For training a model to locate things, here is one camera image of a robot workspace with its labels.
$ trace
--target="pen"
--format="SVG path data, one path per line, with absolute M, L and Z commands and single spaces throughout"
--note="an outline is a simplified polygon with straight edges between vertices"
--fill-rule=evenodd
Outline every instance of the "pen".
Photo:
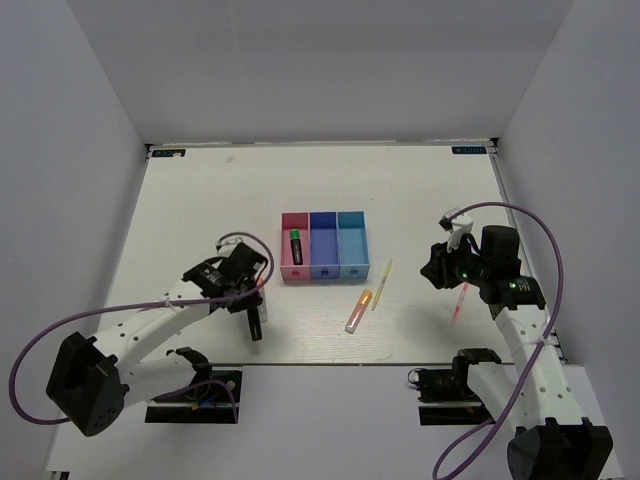
M 387 264 L 387 268 L 384 270 L 384 274 L 382 275 L 382 280 L 380 280 L 380 285 L 378 286 L 378 290 L 376 291 L 376 296 L 373 299 L 373 305 L 371 305 L 371 311 L 373 312 L 378 305 L 378 300 L 380 300 L 380 294 L 382 293 L 382 289 L 384 288 L 384 284 L 387 282 L 387 277 L 389 276 L 389 272 L 391 271 L 391 264 L 393 260 L 389 260 Z

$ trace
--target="white tabletop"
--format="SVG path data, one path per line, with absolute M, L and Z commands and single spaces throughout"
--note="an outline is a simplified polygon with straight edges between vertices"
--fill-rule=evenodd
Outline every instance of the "white tabletop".
M 216 312 L 158 357 L 190 346 L 217 364 L 433 364 L 449 363 L 460 348 L 489 347 L 510 361 L 474 287 L 452 327 L 459 289 L 438 291 L 419 274 L 431 245 L 447 238 L 437 224 L 444 212 L 500 200 L 487 155 L 453 155 L 445 146 L 252 146 L 190 148 L 149 162 L 110 305 L 159 298 L 230 231 L 258 235 L 279 263 L 282 212 L 363 210 L 371 262 L 364 285 L 290 286 L 276 270 L 261 341 L 251 342 L 244 314 Z M 478 239 L 484 225 L 508 222 L 500 208 L 471 215 Z M 378 308 L 345 333 L 363 288 L 375 292 L 389 259 Z M 128 315 L 105 316 L 100 328 Z

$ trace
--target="teal bin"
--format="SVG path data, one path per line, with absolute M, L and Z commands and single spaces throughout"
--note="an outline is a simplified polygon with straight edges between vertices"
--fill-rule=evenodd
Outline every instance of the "teal bin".
M 340 278 L 367 278 L 369 251 L 364 212 L 338 212 Z

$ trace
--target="three-compartment organizer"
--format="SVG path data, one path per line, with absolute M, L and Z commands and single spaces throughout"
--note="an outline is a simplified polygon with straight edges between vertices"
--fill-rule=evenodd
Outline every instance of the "three-compartment organizer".
M 294 264 L 292 230 L 299 232 L 301 265 Z M 283 213 L 280 272 L 285 281 L 366 279 L 369 252 L 364 212 Z

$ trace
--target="black clamp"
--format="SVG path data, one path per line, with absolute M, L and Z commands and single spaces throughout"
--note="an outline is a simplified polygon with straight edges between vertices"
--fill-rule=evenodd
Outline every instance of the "black clamp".
M 458 351 L 451 363 L 451 368 L 416 370 L 420 390 L 420 401 L 423 403 L 456 402 L 479 400 L 467 386 L 469 365 L 479 363 L 502 363 L 496 352 L 490 348 L 465 348 Z
M 235 246 L 229 257 L 210 258 L 187 271 L 182 280 L 195 283 L 207 298 L 237 296 L 256 288 L 254 277 L 259 275 L 266 263 L 267 259 L 263 255 L 241 242 Z M 248 297 L 224 304 L 212 303 L 210 313 L 218 308 L 226 308 L 229 313 L 246 310 L 251 339 L 255 342 L 262 339 L 258 310 L 262 303 L 260 292 L 255 292 Z
M 171 353 L 175 353 L 176 355 L 184 357 L 185 360 L 187 360 L 191 364 L 191 367 L 195 370 L 196 374 L 193 377 L 190 385 L 203 382 L 211 378 L 213 366 L 209 363 L 207 357 L 205 357 L 202 353 L 190 347 L 182 347 L 178 348 L 177 350 L 167 351 L 167 355 L 170 355 Z

